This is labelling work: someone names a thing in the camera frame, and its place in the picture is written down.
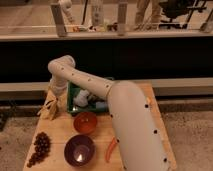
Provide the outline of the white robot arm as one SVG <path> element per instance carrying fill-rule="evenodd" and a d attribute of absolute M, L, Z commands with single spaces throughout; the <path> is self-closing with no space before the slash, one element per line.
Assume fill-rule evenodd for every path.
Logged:
<path fill-rule="evenodd" d="M 108 103 L 120 155 L 125 171 L 170 171 L 171 165 L 145 93 L 131 81 L 112 81 L 75 68 L 70 55 L 51 60 L 50 87 L 56 96 L 67 82 Z"/>

